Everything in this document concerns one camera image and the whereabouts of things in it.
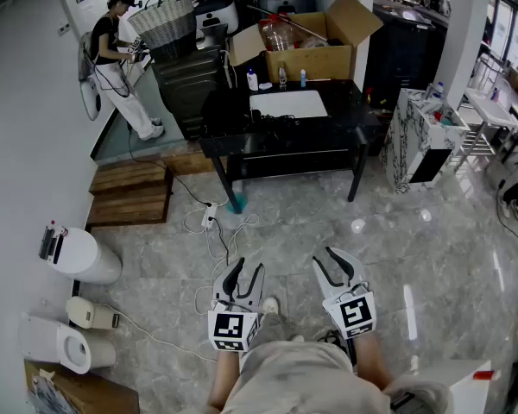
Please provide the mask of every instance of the power strip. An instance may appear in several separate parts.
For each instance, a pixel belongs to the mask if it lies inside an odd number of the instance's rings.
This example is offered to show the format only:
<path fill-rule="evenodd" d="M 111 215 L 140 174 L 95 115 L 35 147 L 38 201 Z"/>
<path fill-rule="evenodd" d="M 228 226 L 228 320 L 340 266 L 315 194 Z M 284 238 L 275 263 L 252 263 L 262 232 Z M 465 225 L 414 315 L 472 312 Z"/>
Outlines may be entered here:
<path fill-rule="evenodd" d="M 217 215 L 217 203 L 211 203 L 211 205 L 205 208 L 204 218 L 201 220 L 201 226 L 206 229 L 210 229 L 213 225 L 213 220 L 209 218 L 214 218 Z"/>

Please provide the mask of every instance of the cardboard box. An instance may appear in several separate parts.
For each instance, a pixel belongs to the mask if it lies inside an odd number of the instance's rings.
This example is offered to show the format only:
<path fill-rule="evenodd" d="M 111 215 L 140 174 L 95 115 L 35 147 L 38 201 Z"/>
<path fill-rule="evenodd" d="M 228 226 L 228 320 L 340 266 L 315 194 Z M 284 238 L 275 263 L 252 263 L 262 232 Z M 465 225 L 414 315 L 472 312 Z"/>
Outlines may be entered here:
<path fill-rule="evenodd" d="M 352 79 L 357 47 L 383 25 L 358 0 L 336 0 L 326 12 L 292 14 L 289 17 L 293 22 L 329 40 L 338 39 L 344 45 L 267 51 L 268 74 L 273 83 L 278 83 L 279 62 L 284 63 L 289 81 L 300 81 L 301 69 L 305 69 L 307 79 Z M 251 26 L 231 38 L 231 65 L 242 65 L 266 50 L 259 27 Z"/>
<path fill-rule="evenodd" d="M 27 388 L 33 391 L 32 379 L 43 369 L 55 372 L 52 378 L 61 391 L 81 414 L 138 414 L 138 392 L 113 383 L 94 374 L 76 374 L 62 365 L 25 361 Z"/>

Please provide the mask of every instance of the wicker basket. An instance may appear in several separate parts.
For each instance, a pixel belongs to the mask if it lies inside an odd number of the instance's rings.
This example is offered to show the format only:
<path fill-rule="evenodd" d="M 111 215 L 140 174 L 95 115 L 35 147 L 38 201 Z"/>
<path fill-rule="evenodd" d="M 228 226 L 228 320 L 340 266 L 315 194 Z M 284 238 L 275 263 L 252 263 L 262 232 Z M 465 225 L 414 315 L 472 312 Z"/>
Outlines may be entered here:
<path fill-rule="evenodd" d="M 155 60 L 176 59 L 196 49 L 196 16 L 192 0 L 146 2 L 129 23 L 149 46 Z"/>

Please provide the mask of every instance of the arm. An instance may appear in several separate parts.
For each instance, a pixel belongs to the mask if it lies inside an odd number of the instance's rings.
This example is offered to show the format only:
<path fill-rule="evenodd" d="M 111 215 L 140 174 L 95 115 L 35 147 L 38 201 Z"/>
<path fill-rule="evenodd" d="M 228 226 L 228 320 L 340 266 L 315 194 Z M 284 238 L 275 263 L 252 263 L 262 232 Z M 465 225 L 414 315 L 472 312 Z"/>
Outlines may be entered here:
<path fill-rule="evenodd" d="M 101 34 L 99 41 L 100 41 L 100 48 L 99 48 L 99 54 L 100 56 L 104 57 L 105 59 L 111 59 L 111 60 L 131 60 L 132 55 L 130 53 L 122 53 L 117 51 L 112 51 L 107 47 L 107 43 L 110 39 L 109 34 Z"/>
<path fill-rule="evenodd" d="M 353 342 L 357 352 L 357 375 L 383 391 L 393 379 L 383 362 L 378 340 L 370 332 L 356 337 Z"/>
<path fill-rule="evenodd" d="M 240 377 L 240 359 L 238 353 L 218 352 L 217 371 L 207 404 L 222 411 L 232 388 Z"/>
<path fill-rule="evenodd" d="M 116 46 L 119 47 L 131 47 L 133 45 L 132 41 L 123 41 L 123 40 L 117 40 L 115 42 Z"/>

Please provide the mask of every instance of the white pants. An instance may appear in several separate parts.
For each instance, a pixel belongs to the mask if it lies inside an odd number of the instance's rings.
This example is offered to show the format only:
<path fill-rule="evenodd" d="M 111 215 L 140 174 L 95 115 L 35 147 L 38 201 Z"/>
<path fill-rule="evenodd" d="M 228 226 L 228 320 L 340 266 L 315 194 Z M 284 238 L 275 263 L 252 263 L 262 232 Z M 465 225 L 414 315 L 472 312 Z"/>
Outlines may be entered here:
<path fill-rule="evenodd" d="M 124 119 L 137 132 L 138 136 L 145 138 L 150 135 L 154 125 L 149 118 L 148 112 L 144 109 L 136 95 L 134 88 L 124 76 L 119 62 L 97 65 L 95 75 L 102 91 L 117 107 Z"/>

